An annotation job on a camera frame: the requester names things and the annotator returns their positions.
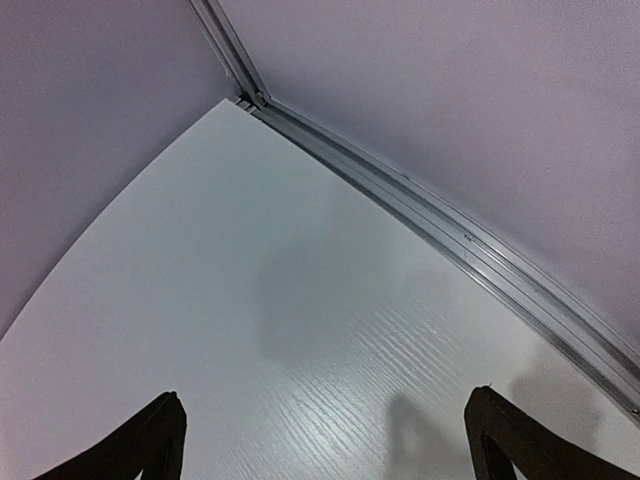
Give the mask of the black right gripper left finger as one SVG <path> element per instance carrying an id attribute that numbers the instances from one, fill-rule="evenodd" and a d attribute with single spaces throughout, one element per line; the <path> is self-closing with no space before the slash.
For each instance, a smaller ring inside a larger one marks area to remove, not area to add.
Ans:
<path id="1" fill-rule="evenodd" d="M 88 450 L 41 474 L 41 479 L 178 479 L 186 412 L 164 392 Z"/>

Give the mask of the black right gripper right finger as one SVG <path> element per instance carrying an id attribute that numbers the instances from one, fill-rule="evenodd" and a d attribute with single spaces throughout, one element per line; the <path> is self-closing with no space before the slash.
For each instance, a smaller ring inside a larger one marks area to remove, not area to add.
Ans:
<path id="1" fill-rule="evenodd" d="M 477 479 L 628 479 L 630 473 L 554 434 L 488 386 L 476 387 L 464 421 Z"/>

